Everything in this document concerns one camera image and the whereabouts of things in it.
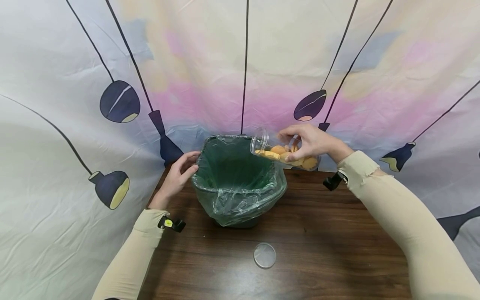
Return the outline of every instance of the wooden table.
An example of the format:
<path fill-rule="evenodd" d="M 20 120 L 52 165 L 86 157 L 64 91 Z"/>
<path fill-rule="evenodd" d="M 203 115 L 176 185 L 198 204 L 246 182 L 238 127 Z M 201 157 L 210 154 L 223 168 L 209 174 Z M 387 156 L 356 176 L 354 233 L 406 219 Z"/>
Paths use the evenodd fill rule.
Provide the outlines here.
<path fill-rule="evenodd" d="M 411 298 L 402 251 L 344 184 L 330 192 L 330 173 L 285 175 L 287 192 L 251 229 L 215 226 L 188 184 L 169 208 L 187 226 L 165 230 L 139 299 Z M 276 251 L 268 270 L 253 260 L 260 242 Z"/>

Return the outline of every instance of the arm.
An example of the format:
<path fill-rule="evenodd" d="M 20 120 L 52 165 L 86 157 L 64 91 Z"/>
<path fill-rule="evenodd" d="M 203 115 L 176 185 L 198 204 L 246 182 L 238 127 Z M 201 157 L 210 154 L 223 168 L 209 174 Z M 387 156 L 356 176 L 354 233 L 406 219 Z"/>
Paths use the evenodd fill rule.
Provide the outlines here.
<path fill-rule="evenodd" d="M 166 210 L 144 210 L 130 236 L 118 251 L 98 283 L 92 300 L 110 298 L 135 300 L 147 274 L 163 229 L 158 223 Z"/>
<path fill-rule="evenodd" d="M 280 132 L 294 134 L 301 136 L 302 147 L 290 159 L 329 154 L 348 178 L 348 188 L 400 246 L 407 258 L 413 298 L 480 299 L 480 285 L 460 252 L 417 196 L 341 140 L 311 125 L 293 125 Z"/>
<path fill-rule="evenodd" d="M 131 234 L 103 274 L 92 300 L 138 298 L 153 253 L 162 237 L 163 229 L 158 228 L 158 223 L 164 215 L 168 215 L 166 208 L 170 199 L 198 170 L 195 164 L 198 155 L 199 152 L 186 153 L 172 165 L 162 187 L 148 209 L 140 214 Z"/>

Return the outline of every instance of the clear plastic cup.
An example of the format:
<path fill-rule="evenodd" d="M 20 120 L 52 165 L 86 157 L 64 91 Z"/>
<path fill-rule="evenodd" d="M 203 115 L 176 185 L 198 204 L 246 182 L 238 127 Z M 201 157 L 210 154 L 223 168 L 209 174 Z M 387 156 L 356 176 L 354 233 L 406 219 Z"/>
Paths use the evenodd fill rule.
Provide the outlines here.
<path fill-rule="evenodd" d="M 269 132 L 265 128 L 257 128 L 255 136 L 250 142 L 250 152 L 254 155 L 265 157 L 287 166 L 301 168 L 306 171 L 313 171 L 318 168 L 320 158 L 310 156 L 295 161 L 286 162 L 285 158 L 289 153 L 298 151 L 301 147 L 301 140 L 293 137 L 288 144 L 278 138 L 278 133 Z"/>

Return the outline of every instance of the black clip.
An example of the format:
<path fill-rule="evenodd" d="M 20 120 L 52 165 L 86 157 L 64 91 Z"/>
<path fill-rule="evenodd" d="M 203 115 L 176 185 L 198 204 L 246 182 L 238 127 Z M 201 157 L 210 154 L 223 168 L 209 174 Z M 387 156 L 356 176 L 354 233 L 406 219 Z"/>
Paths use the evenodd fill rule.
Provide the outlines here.
<path fill-rule="evenodd" d="M 341 182 L 348 182 L 348 178 L 340 172 L 335 173 L 332 177 L 327 177 L 324 180 L 324 186 L 329 189 L 329 191 L 333 191 L 336 189 Z"/>
<path fill-rule="evenodd" d="M 183 222 L 180 219 L 174 222 L 169 217 L 163 216 L 158 223 L 158 228 L 162 228 L 162 226 L 165 226 L 171 228 L 173 231 L 181 232 L 185 228 L 185 225 L 187 225 L 187 223 Z"/>

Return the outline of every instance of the hand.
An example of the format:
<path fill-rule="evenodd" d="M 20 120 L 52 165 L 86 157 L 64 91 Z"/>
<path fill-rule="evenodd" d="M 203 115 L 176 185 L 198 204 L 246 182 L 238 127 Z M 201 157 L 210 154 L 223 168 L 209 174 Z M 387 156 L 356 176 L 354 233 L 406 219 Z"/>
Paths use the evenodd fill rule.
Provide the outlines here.
<path fill-rule="evenodd" d="M 172 165 L 162 187 L 155 194 L 148 208 L 167 209 L 171 198 L 183 189 L 187 180 L 198 170 L 198 165 L 195 163 L 199 154 L 199 151 L 185 153 Z"/>
<path fill-rule="evenodd" d="M 294 135 L 299 136 L 301 147 L 286 157 L 287 162 L 328 153 L 336 163 L 339 163 L 353 153 L 344 142 L 310 124 L 292 125 L 279 132 L 279 138 L 283 141 L 290 141 Z"/>

